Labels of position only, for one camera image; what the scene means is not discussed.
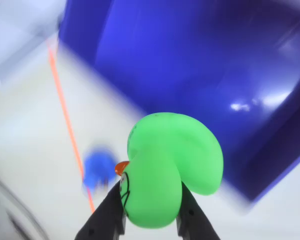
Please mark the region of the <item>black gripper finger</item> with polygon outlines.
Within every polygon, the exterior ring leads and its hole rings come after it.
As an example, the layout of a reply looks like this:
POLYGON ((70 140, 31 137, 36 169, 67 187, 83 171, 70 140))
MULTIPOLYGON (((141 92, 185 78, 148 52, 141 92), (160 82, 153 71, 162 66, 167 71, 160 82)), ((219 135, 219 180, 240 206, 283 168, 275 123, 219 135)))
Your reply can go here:
POLYGON ((220 240, 209 219, 183 182, 176 226, 177 234, 183 240, 220 240))
POLYGON ((125 234, 126 214, 117 182, 78 231, 75 240, 118 240, 125 234))

